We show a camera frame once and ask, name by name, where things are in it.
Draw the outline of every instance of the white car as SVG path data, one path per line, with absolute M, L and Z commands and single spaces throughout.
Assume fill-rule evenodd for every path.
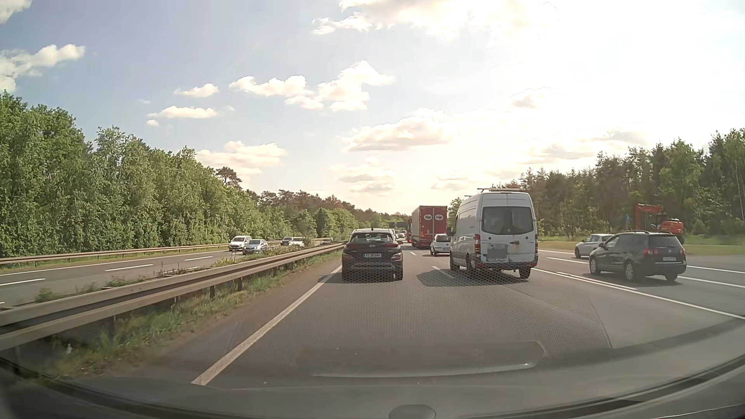
M 450 236 L 447 234 L 435 234 L 429 244 L 429 254 L 437 256 L 438 253 L 450 253 Z
M 518 271 L 538 265 L 538 226 L 533 200 L 523 189 L 482 188 L 458 207 L 450 232 L 450 269 Z
M 251 236 L 236 236 L 230 239 L 228 244 L 228 250 L 231 252 L 239 252 L 243 250 L 243 246 L 251 241 Z
M 600 244 L 605 242 L 612 234 L 593 234 L 587 239 L 577 243 L 574 246 L 574 257 L 580 258 L 582 256 L 590 256 L 590 252 L 600 247 Z

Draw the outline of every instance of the black suv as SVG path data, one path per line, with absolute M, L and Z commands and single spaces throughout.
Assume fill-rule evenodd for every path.
M 623 272 L 626 279 L 664 275 L 674 281 L 685 272 L 685 249 L 675 235 L 629 231 L 610 236 L 590 252 L 590 273 Z
M 341 279 L 352 274 L 383 274 L 404 279 L 404 254 L 401 245 L 384 228 L 358 229 L 344 245 L 341 255 Z

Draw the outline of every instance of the forest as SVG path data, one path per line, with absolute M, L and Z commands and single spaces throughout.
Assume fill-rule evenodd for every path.
M 664 206 L 687 234 L 738 235 L 745 233 L 744 175 L 745 128 L 716 132 L 700 150 L 678 138 L 624 155 L 600 153 L 594 166 L 581 170 L 528 169 L 499 186 L 528 190 L 543 236 L 634 228 L 637 203 Z M 460 200 L 450 203 L 451 220 Z
M 0 257 L 227 242 L 238 234 L 348 236 L 401 214 L 335 196 L 240 186 L 195 150 L 150 147 L 117 127 L 92 142 L 60 108 L 0 96 Z

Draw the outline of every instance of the grass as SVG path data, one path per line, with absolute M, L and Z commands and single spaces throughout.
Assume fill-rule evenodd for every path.
M 325 253 L 278 268 L 272 274 L 254 275 L 244 282 L 242 291 L 237 291 L 231 281 L 218 287 L 212 299 L 208 292 L 202 292 L 178 301 L 170 309 L 130 313 L 115 320 L 114 334 L 100 330 L 87 343 L 53 338 L 54 355 L 39 372 L 54 378 L 84 377 L 101 375 L 114 362 L 142 361 L 153 347 L 167 344 L 185 333 L 195 333 L 213 318 L 227 317 L 266 291 L 282 285 L 289 274 L 339 256 L 340 251 Z

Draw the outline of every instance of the cloud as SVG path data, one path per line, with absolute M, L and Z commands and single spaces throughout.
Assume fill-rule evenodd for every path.
M 37 77 L 40 68 L 54 67 L 63 61 L 74 61 L 82 58 L 86 47 L 68 44 L 62 48 L 47 45 L 36 54 L 25 51 L 0 51 L 0 90 L 16 90 L 16 79 L 21 76 Z
M 442 110 L 419 109 L 413 116 L 393 124 L 363 127 L 346 137 L 347 150 L 404 151 L 427 145 L 442 145 L 457 141 L 458 126 L 443 121 Z
M 332 171 L 340 173 L 339 182 L 351 185 L 351 192 L 388 195 L 399 185 L 399 174 L 383 168 L 375 157 L 365 159 L 361 166 L 332 168 Z
M 204 119 L 217 116 L 218 113 L 212 108 L 203 109 L 201 107 L 176 107 L 170 106 L 160 112 L 148 113 L 149 118 L 195 118 Z
M 393 82 L 393 77 L 377 72 L 367 61 L 355 63 L 341 71 L 336 80 L 318 85 L 317 91 L 306 89 L 305 77 L 290 76 L 287 80 L 272 78 L 258 84 L 253 76 L 232 82 L 231 89 L 260 96 L 285 96 L 286 104 L 298 104 L 305 109 L 320 109 L 323 102 L 331 102 L 332 110 L 364 110 L 370 94 L 362 85 L 382 86 Z
M 316 19 L 314 34 L 409 25 L 447 39 L 466 28 L 488 31 L 493 40 L 515 39 L 540 35 L 557 20 L 556 9 L 541 0 L 342 0 L 339 5 L 342 11 L 361 11 L 338 22 Z
M 536 109 L 548 104 L 554 93 L 550 87 L 540 89 L 526 89 L 510 97 L 510 104 L 514 107 Z
M 0 0 L 0 25 L 7 22 L 13 13 L 18 13 L 31 6 L 31 0 Z
M 229 141 L 223 146 L 223 151 L 199 150 L 196 158 L 202 164 L 213 168 L 228 166 L 247 183 L 251 175 L 261 173 L 260 167 L 276 166 L 286 154 L 284 148 L 273 142 L 245 145 L 241 141 Z
M 174 95 L 191 96 L 192 98 L 206 98 L 219 92 L 217 86 L 212 83 L 207 83 L 202 87 L 193 87 L 189 90 L 176 89 Z

